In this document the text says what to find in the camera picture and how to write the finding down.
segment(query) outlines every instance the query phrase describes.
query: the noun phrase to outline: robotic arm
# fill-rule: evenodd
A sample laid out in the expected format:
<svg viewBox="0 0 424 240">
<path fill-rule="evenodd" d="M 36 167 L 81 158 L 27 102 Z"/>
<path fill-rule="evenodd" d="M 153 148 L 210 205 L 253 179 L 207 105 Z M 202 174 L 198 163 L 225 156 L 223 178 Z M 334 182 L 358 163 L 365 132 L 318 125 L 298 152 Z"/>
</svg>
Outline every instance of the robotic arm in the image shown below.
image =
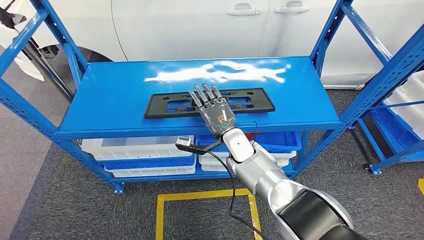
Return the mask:
<svg viewBox="0 0 424 240">
<path fill-rule="evenodd" d="M 235 128 L 234 113 L 219 90 L 202 86 L 206 95 L 197 85 L 200 99 L 192 91 L 190 95 L 212 135 L 228 147 L 226 165 L 251 193 L 268 203 L 285 240 L 365 240 L 338 201 L 287 178 L 269 152 Z"/>
</svg>

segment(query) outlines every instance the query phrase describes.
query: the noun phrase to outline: blue shelf frame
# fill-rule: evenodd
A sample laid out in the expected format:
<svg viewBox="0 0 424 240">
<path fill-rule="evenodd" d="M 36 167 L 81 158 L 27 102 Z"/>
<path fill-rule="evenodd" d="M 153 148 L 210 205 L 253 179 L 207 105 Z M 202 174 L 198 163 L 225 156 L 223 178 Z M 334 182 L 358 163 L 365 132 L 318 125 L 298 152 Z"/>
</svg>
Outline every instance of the blue shelf frame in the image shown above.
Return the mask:
<svg viewBox="0 0 424 240">
<path fill-rule="evenodd" d="M 0 55 L 0 76 L 6 71 L 17 54 L 22 50 L 24 45 L 31 38 L 35 30 L 42 22 L 45 22 L 50 31 L 53 33 L 59 44 L 64 49 L 68 63 L 74 78 L 75 86 L 79 86 L 84 74 L 88 68 L 88 63 L 84 59 L 77 45 L 72 40 L 65 26 L 57 16 L 53 7 L 48 0 L 30 0 L 35 7 L 37 13 L 33 16 L 19 33 L 13 39 L 12 44 Z M 422 25 L 418 31 L 407 41 L 407 43 L 392 57 L 389 51 L 383 46 L 381 41 L 374 35 L 371 29 L 364 23 L 357 12 L 352 8 L 353 0 L 337 0 L 332 9 L 319 38 L 312 49 L 310 56 L 311 63 L 316 70 L 318 76 L 321 76 L 323 69 L 325 54 L 328 46 L 333 39 L 340 23 L 346 15 L 353 23 L 365 42 L 370 46 L 377 58 L 382 62 L 384 67 L 369 81 L 367 86 L 355 98 L 355 100 L 340 115 L 339 120 L 334 125 L 327 126 L 329 129 L 321 137 L 319 141 L 306 151 L 310 130 L 319 127 L 311 125 L 296 126 L 297 129 L 283 126 L 279 130 L 303 130 L 301 142 L 302 149 L 296 165 L 286 167 L 286 173 L 290 178 L 294 179 L 302 170 L 304 170 L 323 150 L 325 150 L 336 138 L 338 138 L 346 129 L 350 128 L 354 123 L 363 124 L 362 117 L 368 111 L 375 107 L 382 99 L 384 99 L 393 89 L 406 81 L 406 79 L 414 73 L 420 66 L 424 64 L 424 26 Z M 174 176 L 157 176 L 157 177 L 129 177 L 114 178 L 110 173 L 105 171 L 103 167 L 96 163 L 92 156 L 81 150 L 75 143 L 75 139 L 80 139 L 78 134 L 63 136 L 60 133 L 60 126 L 52 124 L 37 109 L 20 96 L 13 88 L 11 88 L 4 80 L 0 78 L 0 102 L 20 118 L 32 125 L 45 137 L 50 139 L 56 145 L 61 147 L 65 152 L 74 157 L 82 165 L 90 169 L 99 178 L 111 185 L 115 193 L 122 193 L 124 183 L 140 182 L 140 181 L 163 181 L 163 180 L 184 180 L 184 179 L 205 179 L 205 178 L 225 178 L 226 173 L 222 172 L 205 172 L 198 170 L 191 175 L 174 175 Z M 125 133 L 120 133 L 120 137 L 128 137 Z M 404 151 L 388 158 L 383 165 L 373 166 L 373 170 L 379 170 L 382 167 L 389 166 L 403 159 L 414 152 L 424 148 L 424 141 L 418 142 Z"/>
</svg>

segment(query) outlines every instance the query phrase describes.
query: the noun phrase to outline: black cable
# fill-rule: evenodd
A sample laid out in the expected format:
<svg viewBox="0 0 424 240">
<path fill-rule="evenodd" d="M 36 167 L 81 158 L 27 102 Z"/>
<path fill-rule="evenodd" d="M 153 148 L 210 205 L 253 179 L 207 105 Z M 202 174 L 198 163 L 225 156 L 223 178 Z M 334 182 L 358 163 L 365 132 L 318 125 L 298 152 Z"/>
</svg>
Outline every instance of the black cable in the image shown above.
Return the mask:
<svg viewBox="0 0 424 240">
<path fill-rule="evenodd" d="M 252 224 L 250 224 L 249 222 L 245 221 L 244 219 L 242 219 L 241 217 L 234 215 L 233 214 L 233 205 L 234 205 L 234 201 L 236 199 L 236 182 L 234 181 L 234 176 L 231 174 L 230 169 L 227 167 L 227 165 L 217 156 L 215 155 L 213 152 L 211 151 L 207 151 L 208 154 L 210 154 L 211 156 L 213 156 L 214 158 L 216 158 L 226 169 L 226 171 L 229 174 L 229 177 L 231 178 L 232 181 L 232 199 L 231 199 L 231 204 L 229 205 L 229 210 L 228 210 L 228 214 L 230 217 L 232 217 L 233 219 L 237 219 L 240 222 L 242 222 L 244 225 L 248 226 L 249 228 L 251 228 L 253 231 L 255 231 L 263 240 L 269 240 L 269 238 L 265 237 L 262 232 L 260 230 L 258 230 L 256 227 L 254 227 Z"/>
<path fill-rule="evenodd" d="M 253 120 L 253 122 L 256 124 L 256 126 L 254 127 L 252 147 L 253 147 L 253 144 L 256 143 L 256 131 L 258 130 L 258 122 L 255 120 Z"/>
</svg>

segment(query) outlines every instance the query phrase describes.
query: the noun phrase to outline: car door handle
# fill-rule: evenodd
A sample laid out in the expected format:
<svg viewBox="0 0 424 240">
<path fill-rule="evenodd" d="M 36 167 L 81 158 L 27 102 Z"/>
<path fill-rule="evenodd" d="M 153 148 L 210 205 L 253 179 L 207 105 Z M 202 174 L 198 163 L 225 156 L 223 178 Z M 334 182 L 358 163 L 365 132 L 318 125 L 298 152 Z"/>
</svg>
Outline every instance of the car door handle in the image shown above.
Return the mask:
<svg viewBox="0 0 424 240">
<path fill-rule="evenodd" d="M 286 13 L 302 13 L 310 10 L 308 6 L 278 6 L 274 8 L 274 12 L 278 14 Z"/>
<path fill-rule="evenodd" d="M 249 3 L 237 3 L 234 9 L 226 12 L 229 15 L 240 16 L 240 15 L 258 15 L 261 13 L 259 8 L 252 7 Z"/>
</svg>

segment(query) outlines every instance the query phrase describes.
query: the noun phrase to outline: yellow floor marking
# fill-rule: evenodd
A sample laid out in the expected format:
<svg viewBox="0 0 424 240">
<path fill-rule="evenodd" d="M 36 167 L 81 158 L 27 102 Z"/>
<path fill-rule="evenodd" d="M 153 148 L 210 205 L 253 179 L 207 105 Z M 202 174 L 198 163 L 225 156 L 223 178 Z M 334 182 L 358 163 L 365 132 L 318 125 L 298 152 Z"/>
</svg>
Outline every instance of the yellow floor marking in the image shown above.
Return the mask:
<svg viewBox="0 0 424 240">
<path fill-rule="evenodd" d="M 424 195 L 424 178 L 418 178 L 418 188 L 421 190 L 422 195 Z"/>
<path fill-rule="evenodd" d="M 198 192 L 183 192 L 183 193 L 170 193 L 157 195 L 156 207 L 156 240 L 164 239 L 164 204 L 165 201 L 180 201 L 180 200 L 193 200 L 193 199 L 211 199 L 220 197 L 231 197 L 233 190 L 216 190 L 216 191 L 198 191 Z M 259 222 L 258 208 L 256 206 L 255 197 L 247 188 L 240 188 L 235 190 L 236 196 L 246 196 L 249 200 L 250 215 L 252 224 L 258 230 L 261 230 Z M 258 234 L 254 234 L 255 240 L 262 240 Z"/>
</svg>

